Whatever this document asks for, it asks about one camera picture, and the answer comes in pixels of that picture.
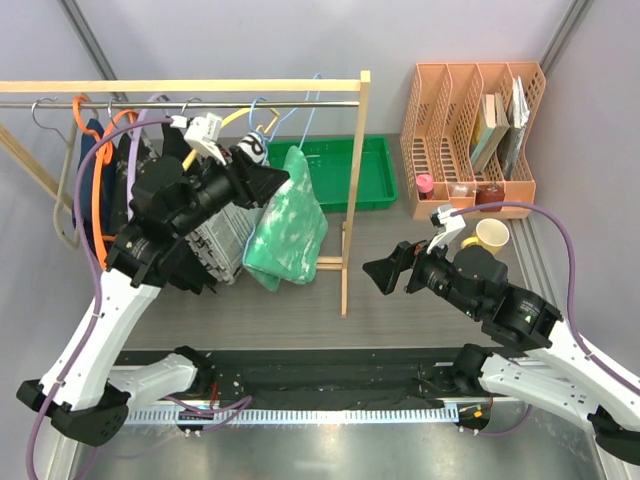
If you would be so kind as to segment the orange plastic file organizer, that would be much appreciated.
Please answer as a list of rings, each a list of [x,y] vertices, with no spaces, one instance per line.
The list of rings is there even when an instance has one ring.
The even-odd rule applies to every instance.
[[[475,204],[477,187],[496,182],[505,191],[505,201],[532,203],[536,182],[525,152],[510,180],[505,180],[499,162],[493,157],[485,171],[476,175],[471,166],[469,147],[479,102],[483,94],[499,92],[504,105],[511,97],[511,79],[520,76],[534,119],[546,87],[540,65],[527,62],[418,63],[415,65],[405,119],[400,136],[411,216],[426,220],[431,211],[450,203],[456,208]],[[434,199],[421,201],[416,176],[430,174],[434,179]],[[473,187],[469,197],[450,197],[448,185],[464,183]]]

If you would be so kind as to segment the dark red jar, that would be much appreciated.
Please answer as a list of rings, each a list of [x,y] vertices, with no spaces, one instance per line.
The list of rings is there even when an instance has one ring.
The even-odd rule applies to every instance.
[[[481,184],[477,187],[475,204],[482,205],[501,202],[505,198],[505,191],[501,184],[496,182]]]

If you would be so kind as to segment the clear small bottle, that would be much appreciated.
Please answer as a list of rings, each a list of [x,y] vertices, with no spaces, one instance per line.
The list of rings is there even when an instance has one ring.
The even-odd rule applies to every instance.
[[[448,185],[450,197],[469,197],[474,193],[473,187],[464,183],[450,183]]]

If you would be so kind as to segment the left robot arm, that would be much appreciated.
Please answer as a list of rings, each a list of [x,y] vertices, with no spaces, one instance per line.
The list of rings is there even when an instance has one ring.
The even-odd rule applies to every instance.
[[[207,158],[194,173],[172,156],[148,163],[133,186],[133,218],[108,252],[92,305],[57,362],[42,378],[24,381],[18,399],[65,437],[100,447],[134,410],[175,393],[193,400],[208,395],[214,366],[188,346],[129,376],[110,371],[166,284],[196,294],[207,287],[192,270],[200,262],[188,258],[187,236],[230,203],[266,205],[289,178],[238,145],[222,161]]]

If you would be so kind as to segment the yellow plastic hanger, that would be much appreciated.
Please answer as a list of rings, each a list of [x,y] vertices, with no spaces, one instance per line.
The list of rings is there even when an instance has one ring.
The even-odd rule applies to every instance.
[[[263,107],[245,107],[235,112],[221,117],[217,114],[207,112],[204,116],[196,116],[191,119],[184,118],[186,128],[183,139],[190,148],[190,152],[182,161],[182,169],[187,172],[198,157],[203,159],[211,157],[217,164],[227,166],[231,163],[227,157],[229,153],[223,151],[218,139],[221,131],[240,119],[248,116],[249,132],[241,139],[240,148],[247,153],[249,159],[256,164],[264,164],[267,157],[267,141],[265,135],[279,122],[280,112],[277,109],[269,108],[272,115],[271,121],[266,125],[253,125],[254,111],[263,110]]]

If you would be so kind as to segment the green plastic tray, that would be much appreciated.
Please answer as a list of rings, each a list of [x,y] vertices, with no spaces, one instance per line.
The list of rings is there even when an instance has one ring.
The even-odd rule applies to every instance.
[[[351,137],[311,138],[303,144],[313,191],[326,213],[347,210],[353,146]],[[388,141],[383,136],[367,136],[361,155],[356,208],[388,209],[397,198]]]

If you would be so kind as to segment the green white trousers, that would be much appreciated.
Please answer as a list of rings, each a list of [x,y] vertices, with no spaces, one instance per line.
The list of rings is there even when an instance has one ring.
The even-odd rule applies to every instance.
[[[299,147],[289,148],[283,169],[289,179],[264,209],[242,258],[244,269],[270,292],[283,281],[304,285],[314,280],[328,231],[307,158]]]

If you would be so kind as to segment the black white patterned trousers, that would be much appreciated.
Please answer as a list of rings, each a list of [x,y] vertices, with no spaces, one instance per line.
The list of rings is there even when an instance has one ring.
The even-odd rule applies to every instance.
[[[128,222],[128,203],[127,199],[127,179],[128,179],[128,162],[133,135],[140,133],[140,130],[128,132],[120,137],[119,143],[114,152],[113,160],[115,161],[115,186],[111,201],[111,210],[108,224],[104,227],[106,235],[115,236],[120,229]],[[142,134],[138,142],[136,156],[136,173],[140,174],[143,167],[159,158],[157,150],[149,138]]]

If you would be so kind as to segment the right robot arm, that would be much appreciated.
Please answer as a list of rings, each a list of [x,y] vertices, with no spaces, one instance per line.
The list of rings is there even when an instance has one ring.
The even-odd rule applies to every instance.
[[[639,462],[639,378],[598,348],[582,350],[569,321],[543,297],[511,284],[507,266],[480,246],[427,251],[422,244],[399,243],[383,259],[363,269],[383,294],[394,291],[399,275],[412,275],[405,290],[427,288],[481,325],[494,342],[545,363],[550,377],[496,352],[464,346],[452,369],[460,394],[480,389],[511,396],[553,413],[591,434],[609,454]]]

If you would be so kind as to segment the pink capped bottle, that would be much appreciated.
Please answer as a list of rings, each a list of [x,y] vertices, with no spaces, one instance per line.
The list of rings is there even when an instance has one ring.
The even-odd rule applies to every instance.
[[[418,198],[421,201],[430,201],[434,199],[434,179],[430,174],[420,174],[415,180]]]

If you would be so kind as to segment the purple plastic hanger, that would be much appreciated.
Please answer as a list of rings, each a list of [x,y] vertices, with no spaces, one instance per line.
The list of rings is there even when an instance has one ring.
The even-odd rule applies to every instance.
[[[169,101],[169,97],[165,93],[155,93],[148,100],[148,102],[155,101]],[[140,110],[137,121],[142,122],[146,119],[149,109],[143,108]],[[127,161],[127,177],[126,177],[126,207],[127,207],[127,218],[130,220],[133,217],[133,210],[130,207],[130,202],[133,200],[132,188],[136,180],[137,175],[137,159],[138,159],[138,150],[140,144],[140,138],[143,132],[142,127],[138,127],[132,130],[131,136],[131,144],[129,149],[128,161]]]

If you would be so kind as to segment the yellow mug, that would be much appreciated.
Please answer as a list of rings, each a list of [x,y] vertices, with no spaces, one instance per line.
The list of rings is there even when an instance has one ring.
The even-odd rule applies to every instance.
[[[495,255],[510,240],[510,231],[505,223],[498,219],[486,218],[480,220],[472,236],[464,239],[460,247],[466,249],[479,246]]]

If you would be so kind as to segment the orange plastic hanger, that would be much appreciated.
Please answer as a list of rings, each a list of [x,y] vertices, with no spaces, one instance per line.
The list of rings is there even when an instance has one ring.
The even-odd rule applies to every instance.
[[[85,155],[88,150],[105,134],[115,130],[113,124],[104,128],[96,118],[92,118],[88,122],[83,120],[80,104],[89,101],[89,97],[84,93],[76,95],[72,100],[73,117],[82,132],[79,168],[86,163]],[[115,240],[115,236],[104,233],[104,227],[109,220],[115,186],[115,161],[113,157],[114,145],[112,142],[108,142],[91,157],[93,164],[86,168],[81,179],[80,207],[83,226],[92,251],[103,270],[106,269],[107,247]]]

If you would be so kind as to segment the books in organizer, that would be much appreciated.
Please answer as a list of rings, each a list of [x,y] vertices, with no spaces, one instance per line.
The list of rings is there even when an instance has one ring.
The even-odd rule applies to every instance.
[[[511,79],[509,92],[507,107],[499,92],[481,96],[469,147],[476,175],[485,171],[493,157],[497,158],[505,180],[510,180],[515,171],[531,110],[520,76]]]

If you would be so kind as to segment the newspaper print trousers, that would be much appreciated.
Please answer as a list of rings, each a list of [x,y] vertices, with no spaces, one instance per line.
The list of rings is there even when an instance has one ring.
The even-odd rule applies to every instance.
[[[247,241],[259,214],[255,200],[249,190],[247,158],[255,164],[266,159],[264,137],[258,132],[247,133],[231,153],[242,151],[241,160],[233,160],[232,179],[240,188],[237,201],[231,201],[192,233],[186,240],[205,271],[221,283],[233,284],[243,268],[243,256]]]

